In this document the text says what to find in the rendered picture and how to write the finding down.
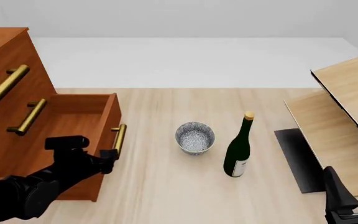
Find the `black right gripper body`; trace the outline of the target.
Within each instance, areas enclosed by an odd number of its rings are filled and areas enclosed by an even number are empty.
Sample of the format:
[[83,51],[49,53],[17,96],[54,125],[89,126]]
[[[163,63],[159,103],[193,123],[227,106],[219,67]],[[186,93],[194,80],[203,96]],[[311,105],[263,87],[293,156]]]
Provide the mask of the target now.
[[358,212],[353,210],[329,210],[325,209],[327,224],[358,224]]

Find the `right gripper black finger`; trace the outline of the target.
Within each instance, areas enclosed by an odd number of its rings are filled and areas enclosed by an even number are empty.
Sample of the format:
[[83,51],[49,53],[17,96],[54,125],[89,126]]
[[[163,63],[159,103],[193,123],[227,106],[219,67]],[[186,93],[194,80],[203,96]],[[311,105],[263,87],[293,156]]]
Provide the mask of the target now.
[[358,207],[358,200],[344,186],[333,167],[325,167],[323,177],[327,212],[351,212]]

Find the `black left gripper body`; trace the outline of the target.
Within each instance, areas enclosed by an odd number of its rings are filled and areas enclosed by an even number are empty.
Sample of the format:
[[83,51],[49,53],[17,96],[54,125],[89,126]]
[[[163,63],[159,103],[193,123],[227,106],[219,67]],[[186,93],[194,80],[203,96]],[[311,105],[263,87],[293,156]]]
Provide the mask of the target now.
[[110,174],[113,170],[115,158],[99,158],[86,154],[87,165],[85,173],[87,175],[96,175],[97,173],[102,173],[103,175]]

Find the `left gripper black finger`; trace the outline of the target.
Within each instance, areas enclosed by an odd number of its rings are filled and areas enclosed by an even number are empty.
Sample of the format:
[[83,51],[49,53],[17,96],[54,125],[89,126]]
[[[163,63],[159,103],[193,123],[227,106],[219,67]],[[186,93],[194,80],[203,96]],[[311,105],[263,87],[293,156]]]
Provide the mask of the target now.
[[100,158],[109,161],[116,161],[119,159],[119,151],[117,149],[102,149],[99,151]]

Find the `brass handle of drawer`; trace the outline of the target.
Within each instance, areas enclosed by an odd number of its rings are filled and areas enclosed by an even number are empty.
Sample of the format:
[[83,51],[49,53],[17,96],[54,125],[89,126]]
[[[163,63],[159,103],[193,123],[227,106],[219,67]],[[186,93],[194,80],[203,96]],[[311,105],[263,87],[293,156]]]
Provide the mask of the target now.
[[119,159],[122,151],[122,145],[124,143],[124,138],[127,131],[127,125],[126,124],[120,124],[117,128],[111,128],[111,132],[116,133],[115,142],[113,144],[112,149],[116,151],[116,158]]

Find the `dark green wine bottle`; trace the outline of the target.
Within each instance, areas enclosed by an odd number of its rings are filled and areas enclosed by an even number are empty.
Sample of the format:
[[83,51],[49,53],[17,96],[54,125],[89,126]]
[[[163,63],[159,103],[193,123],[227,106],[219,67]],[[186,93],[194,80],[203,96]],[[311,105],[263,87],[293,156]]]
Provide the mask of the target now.
[[230,177],[240,177],[250,157],[249,134],[254,112],[246,111],[238,135],[229,144],[224,158],[223,169]]

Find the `blue white patterned bowl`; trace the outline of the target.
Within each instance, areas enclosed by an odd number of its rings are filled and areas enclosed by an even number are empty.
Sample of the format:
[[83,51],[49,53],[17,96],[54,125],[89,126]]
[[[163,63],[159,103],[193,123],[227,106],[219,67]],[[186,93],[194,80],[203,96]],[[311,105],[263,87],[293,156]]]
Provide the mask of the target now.
[[177,128],[175,140],[184,153],[198,156],[212,148],[215,134],[207,124],[191,121]]

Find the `pale wooden board black edged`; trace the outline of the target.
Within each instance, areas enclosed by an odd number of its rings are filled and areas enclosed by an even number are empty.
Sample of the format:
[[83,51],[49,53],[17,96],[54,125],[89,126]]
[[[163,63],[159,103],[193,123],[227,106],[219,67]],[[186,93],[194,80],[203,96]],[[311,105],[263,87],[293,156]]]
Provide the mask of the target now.
[[358,57],[310,73],[358,128]]

